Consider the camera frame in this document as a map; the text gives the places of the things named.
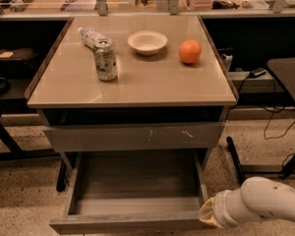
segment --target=tabletop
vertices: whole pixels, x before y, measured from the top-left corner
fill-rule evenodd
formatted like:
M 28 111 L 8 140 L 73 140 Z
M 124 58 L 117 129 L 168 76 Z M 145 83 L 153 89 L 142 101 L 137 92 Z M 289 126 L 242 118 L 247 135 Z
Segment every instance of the tabletop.
M 100 81 L 93 52 L 82 43 L 80 27 L 93 27 L 116 45 L 118 79 Z M 138 30 L 165 34 L 157 54 L 142 56 L 128 37 Z M 179 59 L 179 45 L 194 39 L 202 55 L 193 65 Z M 29 98 L 29 107 L 100 108 L 232 105 L 236 98 L 196 16 L 77 16 Z

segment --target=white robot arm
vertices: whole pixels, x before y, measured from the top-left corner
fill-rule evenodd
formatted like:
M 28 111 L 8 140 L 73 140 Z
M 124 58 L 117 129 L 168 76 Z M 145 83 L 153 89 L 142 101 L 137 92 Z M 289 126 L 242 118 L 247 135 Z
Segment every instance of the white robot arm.
M 219 192 L 200 211 L 200 221 L 216 227 L 278 218 L 295 222 L 295 190 L 262 177 L 247 179 L 235 191 Z

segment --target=water bottle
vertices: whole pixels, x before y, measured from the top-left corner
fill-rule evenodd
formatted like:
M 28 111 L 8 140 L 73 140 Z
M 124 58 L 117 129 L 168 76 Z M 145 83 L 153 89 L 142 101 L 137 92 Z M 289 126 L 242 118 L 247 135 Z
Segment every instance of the water bottle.
M 94 49 L 94 45 L 99 38 L 105 38 L 94 28 L 78 28 L 78 32 L 82 37 L 82 42 L 90 49 Z

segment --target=bowl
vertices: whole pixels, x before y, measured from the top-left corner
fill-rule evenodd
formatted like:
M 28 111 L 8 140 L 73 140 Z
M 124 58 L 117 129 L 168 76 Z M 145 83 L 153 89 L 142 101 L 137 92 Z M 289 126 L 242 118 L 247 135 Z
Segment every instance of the bowl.
M 157 31 L 141 30 L 128 37 L 128 43 L 138 53 L 150 56 L 158 52 L 167 43 L 167 37 Z

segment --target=floor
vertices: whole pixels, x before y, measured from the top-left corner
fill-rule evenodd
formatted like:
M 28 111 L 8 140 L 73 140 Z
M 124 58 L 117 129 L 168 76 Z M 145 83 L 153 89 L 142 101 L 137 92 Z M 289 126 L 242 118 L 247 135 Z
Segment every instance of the floor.
M 5 125 L 24 149 L 49 147 L 42 127 L 30 118 L 22 122 L 10 119 Z M 229 121 L 221 139 L 213 150 L 205 170 L 206 186 L 210 196 L 222 190 L 239 187 L 230 154 L 226 148 L 226 137 L 231 136 L 242 163 L 280 164 L 295 151 L 295 124 L 280 139 L 267 137 L 284 134 L 292 119 Z M 0 143 L 0 151 L 5 150 Z M 60 218 L 68 198 L 68 190 L 58 193 L 55 189 L 59 157 L 0 162 L 0 236 L 3 235 L 57 235 L 48 225 L 49 220 Z M 295 177 L 283 183 L 295 188 Z M 283 220 L 250 222 L 234 229 L 206 229 L 197 231 L 172 231 L 138 234 L 159 236 L 295 236 L 295 223 Z

